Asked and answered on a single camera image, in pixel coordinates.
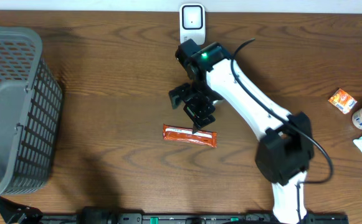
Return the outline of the red Top chocolate bar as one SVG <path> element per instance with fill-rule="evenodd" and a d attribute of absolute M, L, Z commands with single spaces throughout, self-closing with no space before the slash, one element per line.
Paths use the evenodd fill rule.
<path fill-rule="evenodd" d="M 197 131 L 176 126 L 163 125 L 163 139 L 167 141 L 179 141 L 193 143 L 209 147 L 217 147 L 217 133 L 209 131 Z"/>

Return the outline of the orange snack packet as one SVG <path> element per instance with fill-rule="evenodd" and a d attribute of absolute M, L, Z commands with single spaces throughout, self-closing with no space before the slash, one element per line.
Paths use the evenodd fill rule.
<path fill-rule="evenodd" d="M 348 114 L 357 101 L 346 91 L 341 88 L 337 89 L 337 91 L 328 99 L 328 101 L 338 108 L 343 114 Z"/>

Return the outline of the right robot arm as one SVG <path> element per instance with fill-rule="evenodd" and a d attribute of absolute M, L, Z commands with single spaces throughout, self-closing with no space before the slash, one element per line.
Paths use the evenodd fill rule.
<path fill-rule="evenodd" d="M 274 217 L 280 223 L 302 221 L 307 215 L 302 183 L 314 156 L 308 116 L 293 115 L 274 103 L 217 42 L 201 48 L 192 39 L 186 40 L 178 46 L 175 57 L 192 82 L 169 91 L 171 106 L 184 104 L 196 133 L 214 122 L 215 102 L 227 101 L 259 142 L 255 163 L 272 184 Z"/>

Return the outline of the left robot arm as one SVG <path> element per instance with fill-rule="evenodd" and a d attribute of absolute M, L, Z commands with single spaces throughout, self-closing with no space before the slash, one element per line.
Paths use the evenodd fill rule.
<path fill-rule="evenodd" d="M 38 224 L 43 213 L 34 207 L 12 202 L 0 196 L 0 214 L 6 224 Z"/>

